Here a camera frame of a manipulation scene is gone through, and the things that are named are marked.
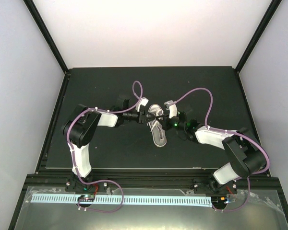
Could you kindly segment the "grey canvas sneaker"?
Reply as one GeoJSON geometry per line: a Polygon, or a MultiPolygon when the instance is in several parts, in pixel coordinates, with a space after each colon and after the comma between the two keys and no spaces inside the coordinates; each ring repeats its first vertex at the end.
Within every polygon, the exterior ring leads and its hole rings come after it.
{"type": "MultiPolygon", "coordinates": [[[[164,114],[163,109],[158,104],[151,105],[148,109],[148,112],[150,112],[154,116],[160,116],[164,114]]],[[[165,146],[167,143],[167,138],[165,130],[163,129],[160,122],[156,118],[154,118],[154,120],[150,121],[148,125],[152,133],[154,144],[159,148],[165,146]]]]}

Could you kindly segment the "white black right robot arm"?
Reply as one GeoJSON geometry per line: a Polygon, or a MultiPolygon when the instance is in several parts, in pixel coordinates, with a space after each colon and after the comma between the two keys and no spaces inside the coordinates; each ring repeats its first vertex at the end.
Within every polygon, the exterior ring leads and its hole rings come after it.
{"type": "Polygon", "coordinates": [[[247,129],[227,131],[205,126],[192,119],[187,121],[183,112],[164,114],[161,109],[154,112],[155,120],[150,123],[156,132],[156,141],[166,143],[165,131],[180,130],[186,140],[220,148],[225,152],[228,163],[217,169],[207,180],[213,193],[220,193],[226,184],[237,179],[247,179],[269,166],[269,158],[263,147],[247,129]]]}

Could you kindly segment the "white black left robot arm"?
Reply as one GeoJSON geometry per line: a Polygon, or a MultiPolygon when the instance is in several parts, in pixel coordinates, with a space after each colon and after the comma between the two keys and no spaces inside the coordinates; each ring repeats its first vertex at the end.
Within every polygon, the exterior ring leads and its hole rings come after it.
{"type": "Polygon", "coordinates": [[[129,101],[129,99],[120,98],[109,110],[89,108],[79,104],[62,127],[72,156],[72,172],[79,176],[76,185],[82,191],[89,191],[94,184],[93,178],[88,176],[92,170],[89,160],[89,143],[97,127],[119,127],[125,121],[145,124],[157,117],[146,108],[147,98],[140,98],[133,107],[129,107],[129,101]]]}

